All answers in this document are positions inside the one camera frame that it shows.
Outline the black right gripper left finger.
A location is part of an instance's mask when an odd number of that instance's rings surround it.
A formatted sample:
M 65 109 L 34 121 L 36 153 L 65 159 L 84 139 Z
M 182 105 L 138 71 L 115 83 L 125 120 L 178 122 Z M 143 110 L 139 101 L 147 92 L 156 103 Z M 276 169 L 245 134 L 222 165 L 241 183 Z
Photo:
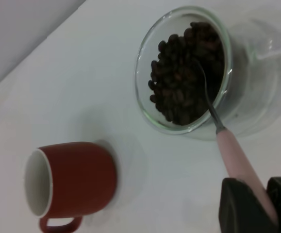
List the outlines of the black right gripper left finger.
M 234 178 L 222 181 L 218 219 L 223 233 L 278 232 L 252 190 Z

